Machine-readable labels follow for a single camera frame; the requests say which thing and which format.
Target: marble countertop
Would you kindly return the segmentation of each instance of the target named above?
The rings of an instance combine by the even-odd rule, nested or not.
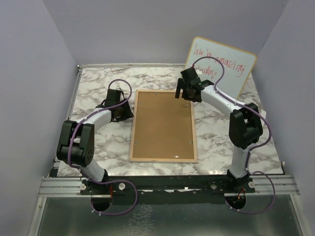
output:
[[[85,68],[77,91],[71,120],[89,114],[100,104],[107,93],[108,84],[114,79],[127,80],[133,91],[137,89],[176,89],[181,67],[129,67],[129,68]],[[128,86],[116,82],[113,89],[121,89],[128,95]],[[134,106],[135,93],[129,103]],[[250,77],[238,100],[254,102],[263,114],[257,91]],[[194,103],[197,141],[197,163],[130,162],[129,148],[132,119],[103,126],[95,134],[94,159],[111,176],[160,176],[160,175],[217,175],[225,174],[232,161],[233,145],[228,137],[229,119],[206,103]],[[264,133],[259,143],[268,137]],[[252,152],[250,172],[263,171],[282,174],[281,163],[273,140]],[[80,176],[76,169],[60,163],[59,177]]]

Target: white wall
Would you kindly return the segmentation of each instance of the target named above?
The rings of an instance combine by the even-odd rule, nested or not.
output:
[[[27,235],[76,63],[41,0],[0,3],[0,235]]]
[[[315,1],[291,0],[253,71],[285,169],[294,174],[315,234]]]
[[[202,36],[258,54],[288,0],[43,0],[79,64],[185,63]]]

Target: handwritten text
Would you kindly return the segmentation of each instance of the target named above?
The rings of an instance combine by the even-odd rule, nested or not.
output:
[[[208,49],[204,51],[203,49],[199,48],[199,45],[197,43],[194,46],[193,54],[198,55],[198,56],[215,57],[212,55],[212,53]],[[246,66],[238,64],[237,61],[235,60],[229,60],[228,58],[219,58],[219,57],[215,57],[215,58],[218,59],[223,65],[225,65],[226,68],[230,68],[232,70],[237,71],[238,75],[236,75],[236,77],[241,77],[243,72],[245,71]],[[210,75],[212,79],[217,74],[216,72],[214,73],[213,70],[211,70],[210,66],[207,69],[200,68],[200,66],[196,68],[201,70],[202,73]]]

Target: bolt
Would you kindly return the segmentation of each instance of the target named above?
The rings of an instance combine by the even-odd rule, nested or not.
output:
[[[249,188],[255,188],[255,183],[253,181],[250,181],[248,183]]]
[[[85,184],[83,184],[83,183],[82,183],[82,184],[80,185],[80,189],[83,191],[83,190],[86,190],[86,189],[87,189],[87,187],[86,187],[86,185],[85,185]]]
[[[124,190],[126,188],[126,185],[124,183],[120,183],[118,185],[119,190]]]

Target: red wire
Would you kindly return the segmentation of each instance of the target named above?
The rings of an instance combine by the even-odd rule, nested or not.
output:
[[[113,186],[110,186],[110,198],[113,198]]]
[[[238,196],[237,196],[238,199],[240,199],[240,195],[241,195],[241,193],[243,193],[243,192],[244,192],[244,188],[242,188],[241,192],[238,194]]]

